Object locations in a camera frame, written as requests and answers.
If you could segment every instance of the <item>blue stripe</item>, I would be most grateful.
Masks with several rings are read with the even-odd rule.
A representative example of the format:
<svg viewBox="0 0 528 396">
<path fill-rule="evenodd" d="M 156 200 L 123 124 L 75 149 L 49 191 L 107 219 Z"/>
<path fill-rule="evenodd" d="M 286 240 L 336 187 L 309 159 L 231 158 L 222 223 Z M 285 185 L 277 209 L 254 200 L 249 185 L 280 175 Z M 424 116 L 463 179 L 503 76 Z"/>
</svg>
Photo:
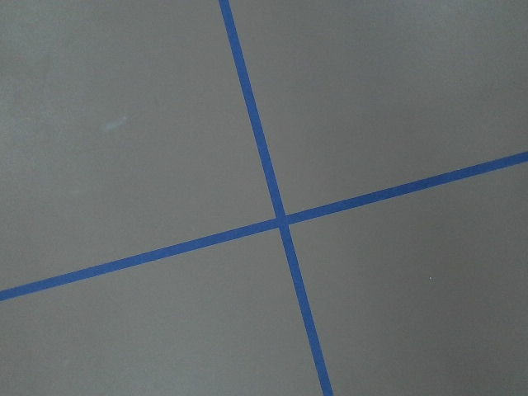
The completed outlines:
<svg viewBox="0 0 528 396">
<path fill-rule="evenodd" d="M 229 231 L 216 233 L 214 235 L 194 239 L 192 241 L 178 243 L 177 245 L 162 247 L 157 250 L 152 250 L 151 252 L 140 253 L 135 256 L 121 258 L 120 260 L 107 262 L 98 266 L 90 266 L 79 271 L 69 272 L 68 274 L 38 280 L 37 282 L 28 283 L 27 285 L 21 285 L 13 287 L 12 289 L 0 291 L 0 301 L 4 301 L 6 299 L 14 299 L 22 295 L 28 295 L 37 291 L 51 289 L 52 287 L 67 285 L 68 283 L 82 281 L 88 278 L 93 278 L 94 276 L 124 270 L 125 268 L 130 268 L 132 266 L 139 266 L 147 262 L 153 262 L 162 258 L 176 256 L 185 252 L 206 248 L 217 243 L 223 243 L 227 241 L 232 241 L 234 239 L 247 237 L 255 233 L 262 233 L 270 229 L 276 229 L 277 226 L 277 222 L 274 219 L 262 221 L 260 223 L 240 227 L 238 229 L 231 229 Z"/>
<path fill-rule="evenodd" d="M 526 162 L 528 162 L 528 152 L 495 159 L 487 163 L 480 163 L 479 165 L 473 165 L 472 167 L 464 167 L 453 172 L 442 173 L 441 175 L 428 177 L 427 179 L 413 181 L 407 184 L 402 184 L 400 186 L 390 187 L 384 190 L 371 192 L 370 194 L 364 194 L 363 196 L 357 196 L 355 198 L 349 198 L 347 200 L 340 200 L 332 204 L 327 204 L 319 206 L 317 208 L 293 213 L 287 216 L 288 224 L 295 224 L 301 221 L 316 219 L 318 217 L 341 212 L 343 210 L 349 210 L 352 208 L 357 208 L 359 206 L 373 204 L 380 200 L 388 200 L 396 196 L 403 196 L 412 192 L 425 190 L 427 188 L 440 186 L 446 183 L 456 182 L 457 180 L 466 179 L 468 177 L 481 175 L 487 172 L 497 171 L 498 169 L 512 167 L 514 165 Z"/>
<path fill-rule="evenodd" d="M 242 47 L 238 39 L 233 13 L 231 12 L 231 6 L 229 5 L 229 0 L 219 0 L 219 5 L 222 11 L 222 16 L 224 17 L 225 30 L 228 34 L 231 52 L 233 53 L 233 60 L 237 69 L 238 79 L 240 80 L 240 87 L 242 88 L 244 101 L 246 102 L 247 113 L 249 115 L 249 120 L 251 121 L 255 142 L 257 143 L 258 153 L 261 158 L 262 169 L 264 170 L 264 175 L 266 176 L 266 183 L 268 191 L 270 192 L 271 203 L 273 204 L 273 210 L 275 211 L 276 219 L 280 225 L 280 236 L 284 245 L 286 259 L 290 268 L 290 274 L 294 282 L 295 293 L 297 295 L 297 301 L 299 303 L 300 311 L 303 317 L 304 328 L 306 329 L 306 334 L 308 336 L 315 368 L 318 373 L 319 383 L 321 384 L 321 390 L 323 391 L 324 396 L 331 396 L 333 395 L 333 391 L 323 359 L 323 350 L 321 349 L 321 345 L 319 343 L 317 331 L 315 329 L 314 317 L 309 305 L 308 296 L 306 295 L 306 289 L 304 288 L 299 262 L 295 253 L 295 246 L 291 239 L 290 228 L 287 224 L 287 217 L 285 215 L 284 205 L 282 203 L 281 193 L 279 191 L 279 185 L 276 180 L 275 171 L 273 170 L 273 164 L 271 163 L 270 152 L 267 147 L 264 130 L 262 129 L 257 103 L 255 102 L 255 97 L 253 95 L 248 69 L 246 67 Z"/>
</svg>

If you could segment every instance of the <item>floor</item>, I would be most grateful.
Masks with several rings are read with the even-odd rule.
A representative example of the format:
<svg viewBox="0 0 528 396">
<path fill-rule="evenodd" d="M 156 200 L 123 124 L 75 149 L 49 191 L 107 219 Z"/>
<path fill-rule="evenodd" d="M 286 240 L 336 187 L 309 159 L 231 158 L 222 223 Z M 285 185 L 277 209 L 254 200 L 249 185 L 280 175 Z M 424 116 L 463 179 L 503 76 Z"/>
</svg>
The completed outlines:
<svg viewBox="0 0 528 396">
<path fill-rule="evenodd" d="M 0 390 L 528 393 L 528 3 L 0 4 Z"/>
</svg>

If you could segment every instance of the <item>gray surface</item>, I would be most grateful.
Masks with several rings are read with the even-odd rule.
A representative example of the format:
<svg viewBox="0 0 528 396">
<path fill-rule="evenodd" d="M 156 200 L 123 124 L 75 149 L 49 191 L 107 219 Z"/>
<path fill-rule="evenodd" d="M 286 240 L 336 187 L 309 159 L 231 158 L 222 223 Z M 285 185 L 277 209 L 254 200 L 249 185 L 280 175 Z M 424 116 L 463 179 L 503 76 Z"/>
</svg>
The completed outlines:
<svg viewBox="0 0 528 396">
<path fill-rule="evenodd" d="M 3 395 L 317 395 L 270 231 L 0 304 Z"/>
<path fill-rule="evenodd" d="M 528 394 L 528 166 L 292 228 L 337 395 Z"/>
<path fill-rule="evenodd" d="M 0 288 L 273 216 L 216 2 L 2 2 Z"/>
<path fill-rule="evenodd" d="M 289 212 L 528 147 L 528 2 L 233 0 Z"/>
</svg>

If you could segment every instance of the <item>blue tape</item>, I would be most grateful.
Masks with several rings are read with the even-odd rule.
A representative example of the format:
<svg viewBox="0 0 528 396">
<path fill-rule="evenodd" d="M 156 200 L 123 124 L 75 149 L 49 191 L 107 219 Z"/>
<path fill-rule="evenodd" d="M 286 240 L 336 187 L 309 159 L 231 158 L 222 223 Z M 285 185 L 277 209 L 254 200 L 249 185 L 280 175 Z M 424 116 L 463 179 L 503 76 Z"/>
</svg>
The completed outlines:
<svg viewBox="0 0 528 396">
<path fill-rule="evenodd" d="M 295 224 L 301 221 L 316 219 L 318 217 L 331 215 L 332 213 L 341 212 L 343 210 L 349 210 L 359 206 L 373 204 L 380 200 L 388 200 L 396 196 L 403 196 L 412 192 L 425 190 L 427 188 L 440 186 L 446 183 L 456 182 L 457 180 L 466 179 L 468 177 L 481 175 L 487 172 L 497 171 L 498 169 L 512 167 L 514 165 L 519 165 L 526 162 L 528 162 L 528 152 L 495 159 L 487 163 L 480 163 L 479 165 L 473 165 L 472 167 L 464 167 L 453 172 L 442 173 L 441 175 L 371 192 L 370 194 L 364 194 L 363 196 L 349 198 L 348 200 L 340 200 L 332 204 L 293 213 L 287 216 L 288 224 Z"/>
<path fill-rule="evenodd" d="M 233 13 L 229 0 L 219 0 L 220 9 L 224 18 L 225 30 L 228 34 L 231 52 L 233 53 L 233 60 L 238 73 L 238 80 L 246 102 L 247 113 L 251 122 L 255 142 L 257 143 L 258 153 L 262 163 L 262 169 L 266 177 L 268 191 L 270 193 L 271 203 L 275 211 L 276 219 L 280 225 L 280 236 L 284 246 L 288 267 L 290 268 L 291 278 L 295 286 L 295 294 L 297 295 L 297 302 L 299 303 L 300 312 L 304 321 L 304 328 L 308 336 L 310 349 L 312 351 L 313 362 L 319 377 L 319 383 L 324 396 L 333 395 L 330 379 L 328 378 L 327 367 L 324 363 L 323 350 L 319 343 L 317 330 L 315 328 L 314 317 L 310 308 L 306 289 L 304 288 L 303 277 L 299 268 L 299 261 L 295 253 L 295 246 L 291 238 L 290 227 L 287 223 L 288 219 L 285 215 L 284 205 L 281 199 L 281 192 L 273 170 L 271 162 L 271 155 L 266 143 L 266 136 L 262 128 L 260 116 L 258 114 L 257 103 L 253 95 L 251 82 L 249 80 L 248 69 L 244 61 L 242 47 L 238 39 L 237 28 L 234 23 Z"/>
<path fill-rule="evenodd" d="M 125 268 L 139 266 L 147 262 L 154 262 L 162 258 L 176 256 L 185 252 L 191 252 L 193 250 L 206 248 L 208 246 L 212 246 L 218 243 L 233 241 L 234 239 L 247 237 L 255 233 L 263 233 L 264 231 L 276 229 L 277 227 L 278 224 L 274 219 L 262 221 L 260 223 L 246 225 L 238 229 L 231 229 L 229 231 L 216 233 L 207 237 L 194 239 L 192 241 L 178 243 L 177 245 L 162 247 L 157 250 L 152 250 L 151 252 L 140 253 L 135 256 L 121 258 L 120 260 L 107 262 L 98 266 L 90 266 L 79 271 L 69 272 L 67 274 L 54 276 L 48 279 L 38 280 L 37 282 L 13 287 L 11 289 L 2 290 L 0 291 L 0 301 L 4 301 L 6 299 L 14 299 L 22 295 L 28 295 L 37 291 L 51 289 L 52 287 L 67 285 L 68 283 L 82 281 L 88 278 L 93 278 L 94 276 L 99 276 L 114 271 L 124 270 Z"/>
</svg>

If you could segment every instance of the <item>white scuff mark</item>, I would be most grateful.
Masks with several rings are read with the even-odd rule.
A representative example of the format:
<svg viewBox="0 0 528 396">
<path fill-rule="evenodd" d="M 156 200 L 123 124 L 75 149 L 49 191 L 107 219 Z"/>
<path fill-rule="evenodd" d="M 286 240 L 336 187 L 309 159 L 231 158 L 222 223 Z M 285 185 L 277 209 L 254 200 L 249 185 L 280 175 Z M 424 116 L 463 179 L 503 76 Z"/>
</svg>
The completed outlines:
<svg viewBox="0 0 528 396">
<path fill-rule="evenodd" d="M 110 121 L 105 124 L 105 126 L 102 127 L 102 130 L 105 132 L 110 132 L 111 130 L 114 130 L 116 128 L 119 128 L 122 126 L 127 120 L 126 115 L 123 115 L 121 118 L 118 118 L 117 120 Z"/>
</svg>

